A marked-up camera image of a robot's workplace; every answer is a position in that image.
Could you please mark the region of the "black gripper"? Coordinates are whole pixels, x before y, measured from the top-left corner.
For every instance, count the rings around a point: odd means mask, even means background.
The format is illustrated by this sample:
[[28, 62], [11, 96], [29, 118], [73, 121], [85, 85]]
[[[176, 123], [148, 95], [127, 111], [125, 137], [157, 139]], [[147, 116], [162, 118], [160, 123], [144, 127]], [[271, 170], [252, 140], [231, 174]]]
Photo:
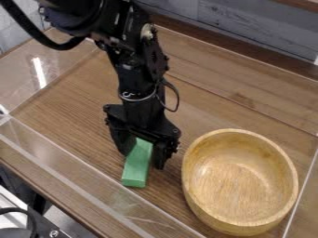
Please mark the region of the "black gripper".
[[117, 151], [128, 156], [136, 138], [152, 143], [152, 162], [163, 170], [167, 160], [178, 152], [182, 132], [167, 118], [166, 93], [152, 92], [145, 97], [132, 92], [121, 92], [120, 104], [105, 104], [105, 125]]

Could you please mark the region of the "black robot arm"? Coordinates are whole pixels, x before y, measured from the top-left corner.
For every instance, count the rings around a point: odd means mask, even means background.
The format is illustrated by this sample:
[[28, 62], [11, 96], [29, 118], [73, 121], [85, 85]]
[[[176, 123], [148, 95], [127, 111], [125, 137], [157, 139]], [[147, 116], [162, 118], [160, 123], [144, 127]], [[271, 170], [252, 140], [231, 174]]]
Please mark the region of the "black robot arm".
[[149, 142], [149, 158], [162, 169], [178, 152], [182, 132], [166, 112], [168, 56], [148, 11], [133, 0], [36, 0], [44, 17], [63, 33], [91, 38], [107, 53], [117, 75], [117, 104], [103, 106], [105, 125], [119, 152], [139, 139]]

